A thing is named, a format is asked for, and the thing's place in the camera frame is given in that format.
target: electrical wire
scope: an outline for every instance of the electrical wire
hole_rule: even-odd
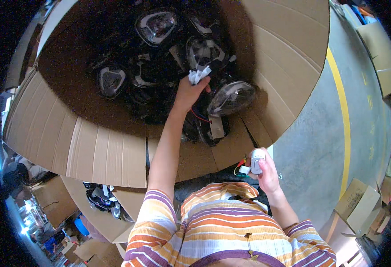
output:
[[[198,118],[199,120],[203,120],[203,121],[205,121],[205,122],[212,123],[211,120],[206,120],[206,119],[203,119],[203,118],[197,116],[197,114],[194,112],[193,108],[191,108],[191,112],[192,112],[192,113],[194,114],[194,116],[195,116],[196,118]]]

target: orange and purple striped shirt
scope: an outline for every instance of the orange and purple striped shirt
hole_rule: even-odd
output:
[[[244,200],[228,200],[240,195]],[[245,182],[214,183],[182,204],[182,224],[168,196],[149,190],[130,233],[122,266],[207,266],[251,258],[270,266],[335,266],[336,256],[309,220],[286,235]]]

